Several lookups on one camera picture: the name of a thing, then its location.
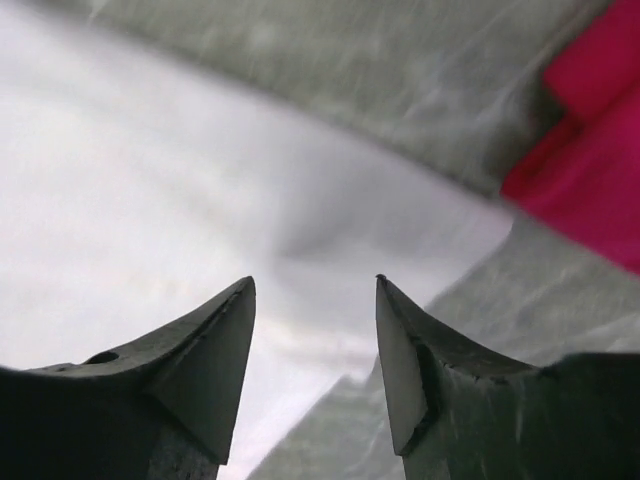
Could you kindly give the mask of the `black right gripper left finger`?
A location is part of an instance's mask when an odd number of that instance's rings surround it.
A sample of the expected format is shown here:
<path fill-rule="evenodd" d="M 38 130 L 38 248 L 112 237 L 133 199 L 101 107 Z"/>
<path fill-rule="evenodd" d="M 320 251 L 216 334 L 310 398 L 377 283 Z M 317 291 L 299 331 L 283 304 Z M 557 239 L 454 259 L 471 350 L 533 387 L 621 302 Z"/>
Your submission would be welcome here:
<path fill-rule="evenodd" d="M 81 364 L 1 372 L 5 479 L 213 479 L 228 462 L 256 314 L 245 277 Z"/>

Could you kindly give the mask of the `white t shirt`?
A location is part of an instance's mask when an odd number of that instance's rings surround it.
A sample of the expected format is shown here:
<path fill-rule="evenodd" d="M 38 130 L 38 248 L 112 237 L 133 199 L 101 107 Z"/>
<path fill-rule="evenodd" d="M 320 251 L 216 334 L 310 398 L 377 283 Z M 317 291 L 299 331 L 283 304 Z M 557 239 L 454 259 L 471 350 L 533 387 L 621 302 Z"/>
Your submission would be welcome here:
<path fill-rule="evenodd" d="M 375 278 L 427 304 L 503 209 L 370 141 L 33 1 L 1 5 L 1 362 L 78 363 L 252 276 L 225 479 L 377 354 Z"/>

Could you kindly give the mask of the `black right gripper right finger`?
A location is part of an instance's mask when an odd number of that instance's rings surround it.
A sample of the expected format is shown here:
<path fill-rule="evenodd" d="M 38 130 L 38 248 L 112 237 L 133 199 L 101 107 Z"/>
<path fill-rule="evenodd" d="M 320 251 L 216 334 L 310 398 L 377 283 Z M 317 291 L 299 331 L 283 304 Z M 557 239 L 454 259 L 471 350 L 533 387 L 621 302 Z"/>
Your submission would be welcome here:
<path fill-rule="evenodd" d="M 635 479 L 639 357 L 536 367 L 429 315 L 379 276 L 376 327 L 394 452 L 409 479 Z"/>

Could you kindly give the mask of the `folded red t shirt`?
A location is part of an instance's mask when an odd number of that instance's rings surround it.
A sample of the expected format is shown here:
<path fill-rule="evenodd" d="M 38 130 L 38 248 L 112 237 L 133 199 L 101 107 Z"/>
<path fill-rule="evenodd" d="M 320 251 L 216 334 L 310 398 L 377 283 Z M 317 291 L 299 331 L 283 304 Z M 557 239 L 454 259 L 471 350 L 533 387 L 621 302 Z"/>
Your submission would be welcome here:
<path fill-rule="evenodd" d="M 561 121 L 501 193 L 624 269 L 639 271 L 639 4 L 615 1 L 544 71 Z"/>

